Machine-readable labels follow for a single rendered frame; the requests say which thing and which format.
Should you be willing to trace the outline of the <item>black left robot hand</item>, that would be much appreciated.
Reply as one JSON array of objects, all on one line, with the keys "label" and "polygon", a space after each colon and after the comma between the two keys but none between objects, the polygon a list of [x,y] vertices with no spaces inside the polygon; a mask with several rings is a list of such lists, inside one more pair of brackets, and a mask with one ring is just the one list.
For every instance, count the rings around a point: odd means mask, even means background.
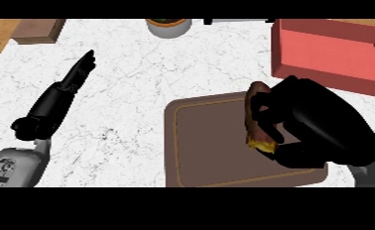
[{"label": "black left robot hand", "polygon": [[72,66],[63,80],[54,82],[41,94],[28,115],[13,122],[10,129],[19,140],[34,141],[51,138],[93,69],[94,51],[88,51]]}]

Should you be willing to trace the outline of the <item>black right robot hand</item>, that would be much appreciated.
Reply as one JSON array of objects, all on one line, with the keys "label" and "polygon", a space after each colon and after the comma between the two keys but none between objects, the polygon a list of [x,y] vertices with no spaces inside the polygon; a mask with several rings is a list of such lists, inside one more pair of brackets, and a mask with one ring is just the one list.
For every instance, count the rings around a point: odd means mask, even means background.
[{"label": "black right robot hand", "polygon": [[375,163],[375,132],[347,101],[317,82],[289,76],[251,98],[254,119],[276,152],[260,153],[291,169],[320,169],[327,162]]}]

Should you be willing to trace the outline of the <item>brown sweet potato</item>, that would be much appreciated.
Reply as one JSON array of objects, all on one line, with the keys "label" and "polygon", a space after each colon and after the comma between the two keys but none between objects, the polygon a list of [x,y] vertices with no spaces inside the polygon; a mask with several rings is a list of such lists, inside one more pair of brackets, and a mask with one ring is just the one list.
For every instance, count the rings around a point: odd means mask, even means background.
[{"label": "brown sweet potato", "polygon": [[261,129],[258,121],[254,119],[254,111],[251,110],[251,98],[258,92],[268,93],[270,91],[268,86],[262,82],[255,81],[251,83],[245,97],[245,127],[248,131],[246,144],[249,148],[258,149],[262,153],[273,154],[276,152],[277,142]]}]

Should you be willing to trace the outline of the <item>red cardboard box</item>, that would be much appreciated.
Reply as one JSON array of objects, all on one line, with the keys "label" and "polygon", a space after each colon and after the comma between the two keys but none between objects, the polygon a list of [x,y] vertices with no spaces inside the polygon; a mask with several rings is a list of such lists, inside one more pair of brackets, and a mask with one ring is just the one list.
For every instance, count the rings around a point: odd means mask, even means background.
[{"label": "red cardboard box", "polygon": [[375,96],[375,25],[327,19],[277,19],[271,75]]}]

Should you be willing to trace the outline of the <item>brown tray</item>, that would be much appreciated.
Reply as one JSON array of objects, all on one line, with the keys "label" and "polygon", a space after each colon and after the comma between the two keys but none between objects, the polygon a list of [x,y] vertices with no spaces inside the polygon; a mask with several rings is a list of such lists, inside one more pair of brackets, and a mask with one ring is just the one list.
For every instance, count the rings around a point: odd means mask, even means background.
[{"label": "brown tray", "polygon": [[245,141],[245,94],[174,100],[164,110],[168,187],[292,187],[324,180],[327,169],[288,169]]}]

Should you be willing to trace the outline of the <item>brown wooden block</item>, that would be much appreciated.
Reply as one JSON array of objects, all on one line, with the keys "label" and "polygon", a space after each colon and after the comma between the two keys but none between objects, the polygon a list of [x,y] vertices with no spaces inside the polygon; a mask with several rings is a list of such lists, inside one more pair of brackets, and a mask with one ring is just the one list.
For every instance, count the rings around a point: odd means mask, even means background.
[{"label": "brown wooden block", "polygon": [[65,19],[23,19],[11,34],[11,39],[19,45],[53,44],[65,23]]}]

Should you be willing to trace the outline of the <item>pale appliance with dark feet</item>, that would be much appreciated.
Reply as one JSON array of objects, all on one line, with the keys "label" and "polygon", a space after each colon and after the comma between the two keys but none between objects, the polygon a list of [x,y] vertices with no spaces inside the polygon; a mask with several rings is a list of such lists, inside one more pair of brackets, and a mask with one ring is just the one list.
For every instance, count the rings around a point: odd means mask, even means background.
[{"label": "pale appliance with dark feet", "polygon": [[265,22],[273,23],[276,19],[203,19],[203,25],[212,25],[214,23],[227,23],[227,22]]}]

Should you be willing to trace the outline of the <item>grey plant pot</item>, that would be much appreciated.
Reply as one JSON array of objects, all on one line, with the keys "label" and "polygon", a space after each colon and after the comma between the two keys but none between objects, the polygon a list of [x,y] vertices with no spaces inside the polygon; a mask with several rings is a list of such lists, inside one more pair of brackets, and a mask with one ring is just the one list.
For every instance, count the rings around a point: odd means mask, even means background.
[{"label": "grey plant pot", "polygon": [[171,23],[159,23],[152,19],[147,19],[146,26],[150,34],[155,37],[161,39],[174,39],[189,31],[192,26],[192,20],[180,19]]}]

